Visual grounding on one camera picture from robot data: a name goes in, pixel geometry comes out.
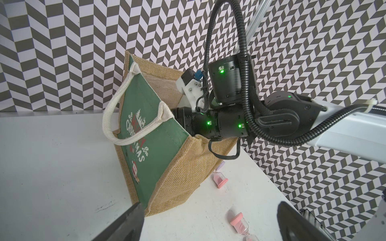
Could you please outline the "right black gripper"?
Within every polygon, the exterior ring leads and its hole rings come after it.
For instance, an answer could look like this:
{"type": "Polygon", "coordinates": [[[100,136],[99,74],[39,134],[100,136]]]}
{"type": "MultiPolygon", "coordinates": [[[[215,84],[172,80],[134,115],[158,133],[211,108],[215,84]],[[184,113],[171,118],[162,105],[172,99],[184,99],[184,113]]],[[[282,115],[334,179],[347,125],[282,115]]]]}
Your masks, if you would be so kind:
{"type": "Polygon", "coordinates": [[[191,135],[207,139],[247,137],[250,135],[244,118],[241,94],[240,64],[237,55],[208,65],[213,89],[209,94],[209,110],[194,113],[191,107],[172,109],[176,121],[191,135]]]}

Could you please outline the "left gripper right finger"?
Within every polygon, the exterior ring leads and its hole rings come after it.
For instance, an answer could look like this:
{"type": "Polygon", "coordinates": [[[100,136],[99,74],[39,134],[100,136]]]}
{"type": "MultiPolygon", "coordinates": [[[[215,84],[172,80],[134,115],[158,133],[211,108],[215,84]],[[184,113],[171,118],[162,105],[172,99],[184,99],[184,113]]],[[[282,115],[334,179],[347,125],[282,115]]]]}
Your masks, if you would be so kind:
{"type": "Polygon", "coordinates": [[[330,240],[287,202],[282,201],[278,205],[276,217],[283,241],[330,240]]]}

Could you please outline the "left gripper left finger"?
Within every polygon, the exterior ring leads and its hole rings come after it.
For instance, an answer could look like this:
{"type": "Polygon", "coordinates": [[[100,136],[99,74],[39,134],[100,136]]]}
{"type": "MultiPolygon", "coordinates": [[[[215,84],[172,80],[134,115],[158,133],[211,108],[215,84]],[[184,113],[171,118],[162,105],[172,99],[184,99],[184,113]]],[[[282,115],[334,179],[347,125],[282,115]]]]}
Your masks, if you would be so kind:
{"type": "Polygon", "coordinates": [[[140,202],[137,202],[97,235],[93,241],[139,241],[144,219],[144,208],[140,202]]]}

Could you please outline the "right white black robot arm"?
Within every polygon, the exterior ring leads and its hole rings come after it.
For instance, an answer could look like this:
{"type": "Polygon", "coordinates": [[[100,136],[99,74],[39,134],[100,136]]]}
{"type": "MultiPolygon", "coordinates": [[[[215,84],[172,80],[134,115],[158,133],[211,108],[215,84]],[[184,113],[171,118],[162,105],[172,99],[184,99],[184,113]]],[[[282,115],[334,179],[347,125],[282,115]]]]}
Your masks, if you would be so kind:
{"type": "Polygon", "coordinates": [[[271,144],[325,147],[380,163],[386,161],[386,109],[374,99],[339,107],[307,96],[277,91],[258,97],[252,57],[238,1],[229,5],[235,17],[239,52],[211,62],[210,49],[217,15],[224,1],[216,1],[210,15],[202,70],[186,70],[177,80],[188,106],[172,110],[190,135],[210,143],[226,138],[271,144]]]}

